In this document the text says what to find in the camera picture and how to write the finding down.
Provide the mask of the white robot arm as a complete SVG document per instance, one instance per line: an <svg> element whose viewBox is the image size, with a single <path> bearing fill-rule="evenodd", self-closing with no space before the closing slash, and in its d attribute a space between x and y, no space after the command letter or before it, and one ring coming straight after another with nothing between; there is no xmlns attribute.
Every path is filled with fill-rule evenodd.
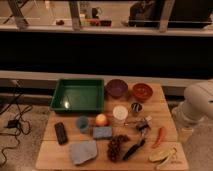
<svg viewBox="0 0 213 171"><path fill-rule="evenodd" d="M178 141L185 143L205 117L213 120L213 79L189 85L184 100L172 109Z"/></svg>

